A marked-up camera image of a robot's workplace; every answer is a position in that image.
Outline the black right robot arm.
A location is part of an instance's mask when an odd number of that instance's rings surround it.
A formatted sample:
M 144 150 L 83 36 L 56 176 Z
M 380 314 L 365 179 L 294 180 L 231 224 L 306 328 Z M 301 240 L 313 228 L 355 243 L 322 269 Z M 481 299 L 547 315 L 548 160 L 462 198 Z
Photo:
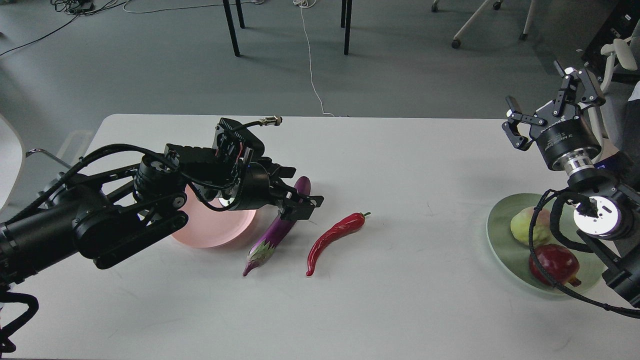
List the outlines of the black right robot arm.
M 508 96 L 509 110 L 502 124 L 516 150 L 527 151 L 536 145 L 549 170 L 567 174 L 567 187 L 547 190 L 534 207 L 527 233 L 529 257 L 553 289 L 608 312 L 638 319 L 639 191 L 614 172 L 595 165 L 602 146 L 584 116 L 585 110 L 605 103 L 595 75 L 585 68 L 564 68 L 558 61 L 553 64 L 562 78 L 555 98 L 533 114 L 524 114 L 518 102 Z M 533 230 L 547 203 L 552 203 L 551 234 L 569 250 L 596 255 L 606 268 L 602 273 L 605 284 L 630 308 L 585 297 L 544 268 L 533 245 Z

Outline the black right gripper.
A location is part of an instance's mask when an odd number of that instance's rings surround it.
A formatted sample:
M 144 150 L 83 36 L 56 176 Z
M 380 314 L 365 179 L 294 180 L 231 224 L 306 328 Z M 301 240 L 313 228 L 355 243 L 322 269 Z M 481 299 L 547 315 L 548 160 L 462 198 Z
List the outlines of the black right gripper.
M 506 96 L 509 107 L 502 123 L 511 145 L 527 151 L 534 143 L 551 171 L 565 170 L 562 157 L 583 151 L 593 160 L 601 152 L 601 144 L 584 119 L 585 110 L 605 104 L 605 96 L 595 75 L 585 69 L 562 67 L 555 60 L 555 70 L 562 77 L 553 101 L 538 108 L 534 115 L 523 114 L 513 96 Z M 529 125 L 528 136 L 521 133 L 521 125 Z

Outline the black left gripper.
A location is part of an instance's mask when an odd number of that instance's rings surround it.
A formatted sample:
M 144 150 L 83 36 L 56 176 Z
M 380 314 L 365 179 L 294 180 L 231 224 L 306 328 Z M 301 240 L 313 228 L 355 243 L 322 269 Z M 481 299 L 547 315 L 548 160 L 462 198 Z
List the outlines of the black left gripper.
M 252 161 L 246 167 L 242 183 L 221 192 L 220 205 L 236 211 L 272 205 L 278 207 L 279 219 L 283 221 L 309 220 L 325 198 L 311 195 L 311 185 L 291 187 L 290 192 L 283 179 L 293 178 L 296 171 L 295 167 L 283 166 L 270 157 Z

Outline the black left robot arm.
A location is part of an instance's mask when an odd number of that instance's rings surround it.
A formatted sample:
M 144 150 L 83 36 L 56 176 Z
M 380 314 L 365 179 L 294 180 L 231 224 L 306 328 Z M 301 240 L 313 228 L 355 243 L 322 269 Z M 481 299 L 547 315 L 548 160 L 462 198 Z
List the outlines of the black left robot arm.
M 164 152 L 115 143 L 101 146 L 60 173 L 37 199 L 1 224 L 1 303 L 27 306 L 1 328 L 1 353 L 36 315 L 35 296 L 10 287 L 80 253 L 109 269 L 188 223 L 186 189 L 214 212 L 278 207 L 279 218 L 308 220 L 324 198 L 285 179 L 294 167 L 265 157 L 252 126 L 279 126 L 280 116 L 240 123 L 220 118 L 209 147 L 167 144 Z

